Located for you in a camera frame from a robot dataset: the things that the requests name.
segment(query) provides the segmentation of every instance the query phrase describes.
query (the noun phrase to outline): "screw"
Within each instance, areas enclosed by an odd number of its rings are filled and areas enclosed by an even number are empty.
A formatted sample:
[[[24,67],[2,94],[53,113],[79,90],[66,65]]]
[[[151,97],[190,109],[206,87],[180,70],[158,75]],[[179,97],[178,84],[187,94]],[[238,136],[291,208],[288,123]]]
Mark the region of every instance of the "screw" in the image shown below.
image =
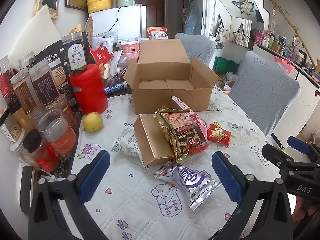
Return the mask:
[[[248,174],[246,176],[246,178],[247,178],[248,181],[254,181],[254,179],[255,179],[255,177],[252,174]]]
[[[45,183],[45,178],[39,179],[38,183],[39,183],[40,185],[44,184],[44,183]]]
[[[276,182],[277,182],[279,185],[282,185],[282,184],[283,184],[283,180],[280,179],[280,178],[277,178],[277,179],[276,179]]]
[[[67,180],[69,181],[74,181],[76,179],[76,175],[75,174],[71,174],[67,177]]]

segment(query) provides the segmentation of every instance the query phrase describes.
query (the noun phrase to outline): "tablecloth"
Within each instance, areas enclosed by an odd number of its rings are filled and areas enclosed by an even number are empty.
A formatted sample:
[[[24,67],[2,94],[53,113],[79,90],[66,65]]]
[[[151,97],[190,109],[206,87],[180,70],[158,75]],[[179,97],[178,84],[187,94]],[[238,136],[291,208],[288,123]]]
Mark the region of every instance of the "tablecloth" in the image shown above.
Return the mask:
[[[125,128],[132,128],[138,117],[134,114],[132,95],[110,98],[108,103],[108,109],[101,115],[103,130],[88,133],[81,124],[72,167],[72,173],[77,174],[100,150],[110,154],[110,167],[92,200],[85,203],[94,221],[110,240],[209,239],[224,226],[237,204],[229,199],[223,186],[195,211],[188,206],[186,192],[179,188],[174,188],[175,193],[165,200],[166,205],[158,201],[159,196],[172,190],[172,185],[154,178],[153,171],[145,169],[138,158],[111,150],[116,138]],[[214,152],[222,151],[244,174],[265,181],[279,177],[279,169],[261,154],[266,137],[223,91],[215,87],[207,112],[198,114],[208,124],[220,122],[222,128],[236,137],[231,138],[228,148],[211,142],[205,152],[187,161],[189,168],[218,180],[211,159]],[[261,204],[257,203],[244,234],[250,232]]]

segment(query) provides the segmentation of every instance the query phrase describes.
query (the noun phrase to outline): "green bag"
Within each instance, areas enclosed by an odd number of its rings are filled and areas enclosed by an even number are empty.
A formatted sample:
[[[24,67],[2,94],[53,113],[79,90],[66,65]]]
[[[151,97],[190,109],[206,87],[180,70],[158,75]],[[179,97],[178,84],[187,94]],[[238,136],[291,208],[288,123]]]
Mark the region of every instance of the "green bag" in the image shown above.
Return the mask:
[[[239,65],[232,60],[223,57],[216,57],[214,60],[213,71],[218,74],[225,74],[227,72],[237,73]]]

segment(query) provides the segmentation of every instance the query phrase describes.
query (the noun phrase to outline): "red bottle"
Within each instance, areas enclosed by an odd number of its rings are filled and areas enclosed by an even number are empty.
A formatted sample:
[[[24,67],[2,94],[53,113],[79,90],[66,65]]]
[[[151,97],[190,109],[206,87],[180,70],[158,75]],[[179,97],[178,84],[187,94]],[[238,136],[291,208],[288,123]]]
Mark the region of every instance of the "red bottle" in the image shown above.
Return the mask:
[[[108,107],[98,65],[88,65],[86,71],[70,76],[70,82],[84,114],[103,113]]]

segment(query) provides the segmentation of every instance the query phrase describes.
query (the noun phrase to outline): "human hand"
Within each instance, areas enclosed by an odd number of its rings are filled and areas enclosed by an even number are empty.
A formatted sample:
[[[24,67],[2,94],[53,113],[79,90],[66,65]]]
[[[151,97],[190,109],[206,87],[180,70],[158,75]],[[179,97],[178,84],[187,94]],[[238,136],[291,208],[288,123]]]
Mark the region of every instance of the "human hand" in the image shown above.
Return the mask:
[[[292,214],[292,220],[294,222],[302,220],[307,214],[307,211],[302,209],[304,199],[301,197],[296,197],[296,202],[297,202],[296,207]],[[320,204],[311,205],[308,209],[308,216],[315,216],[319,209],[320,209]]]

